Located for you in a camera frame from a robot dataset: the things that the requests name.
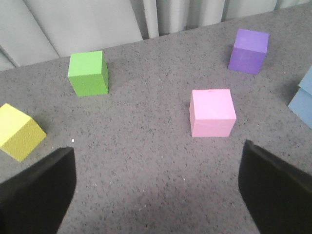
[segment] yellow cube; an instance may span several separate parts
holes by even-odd
[[[27,114],[9,104],[0,107],[0,149],[22,162],[46,133]]]

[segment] purple cube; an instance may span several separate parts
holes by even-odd
[[[270,34],[264,32],[239,29],[229,69],[258,74],[267,55],[269,36]]]

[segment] pink cube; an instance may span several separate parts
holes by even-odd
[[[229,89],[192,90],[192,137],[228,137],[236,121]]]

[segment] table surface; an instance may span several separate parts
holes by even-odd
[[[308,3],[105,49],[101,96],[75,95],[69,58],[0,72],[0,104],[47,133],[22,163],[0,152],[0,182],[72,146],[77,188],[59,234],[258,233],[237,186],[245,139],[312,174],[312,130],[287,107],[312,64],[311,22]],[[227,69],[238,28],[271,34],[258,75]],[[192,138],[191,91],[218,88],[232,93],[230,137]]]

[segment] white curtain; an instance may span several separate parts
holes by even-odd
[[[0,71],[310,0],[0,0]]]

